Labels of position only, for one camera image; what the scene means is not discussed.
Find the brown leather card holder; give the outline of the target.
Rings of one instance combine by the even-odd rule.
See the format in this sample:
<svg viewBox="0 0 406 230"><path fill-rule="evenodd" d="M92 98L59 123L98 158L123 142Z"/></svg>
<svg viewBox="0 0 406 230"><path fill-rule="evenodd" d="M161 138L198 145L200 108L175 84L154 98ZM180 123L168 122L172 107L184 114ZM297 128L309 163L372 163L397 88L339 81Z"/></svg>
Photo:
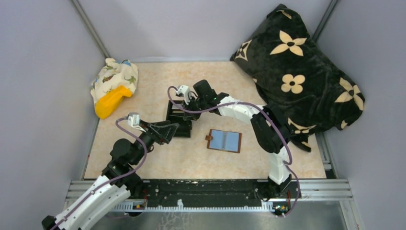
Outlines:
<svg viewBox="0 0 406 230"><path fill-rule="evenodd" d="M242 134L231 131L211 129L206 135L207 148L231 153L240 153Z"/></svg>

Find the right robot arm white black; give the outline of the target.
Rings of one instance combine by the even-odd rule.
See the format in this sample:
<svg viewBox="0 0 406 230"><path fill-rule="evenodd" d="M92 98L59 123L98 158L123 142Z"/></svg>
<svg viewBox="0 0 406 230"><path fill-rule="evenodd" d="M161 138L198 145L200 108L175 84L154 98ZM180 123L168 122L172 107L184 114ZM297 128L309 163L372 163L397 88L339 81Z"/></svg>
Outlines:
<svg viewBox="0 0 406 230"><path fill-rule="evenodd" d="M235 118L251 124L258 144L269 154L269 181L278 193L292 180L287 165L292 162L288 148L291 128L287 117L272 104L254 105L233 98L228 93L216 93L207 80L194 84L193 91L186 85L176 89L183 98L182 107L189 119L196 120L203 112Z"/></svg>

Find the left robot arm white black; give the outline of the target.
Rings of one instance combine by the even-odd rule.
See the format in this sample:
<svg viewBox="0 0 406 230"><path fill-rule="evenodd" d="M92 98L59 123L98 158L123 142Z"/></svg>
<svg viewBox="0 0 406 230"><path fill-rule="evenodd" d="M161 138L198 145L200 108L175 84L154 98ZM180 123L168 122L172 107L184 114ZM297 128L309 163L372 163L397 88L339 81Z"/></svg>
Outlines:
<svg viewBox="0 0 406 230"><path fill-rule="evenodd" d="M142 194L143 180L136 174L152 152L154 144L168 144L178 123L168 120L148 123L135 114L119 118L116 126L136 140L115 142L111 160L100 176L71 206L42 220L45 230L89 230L117 204Z"/></svg>

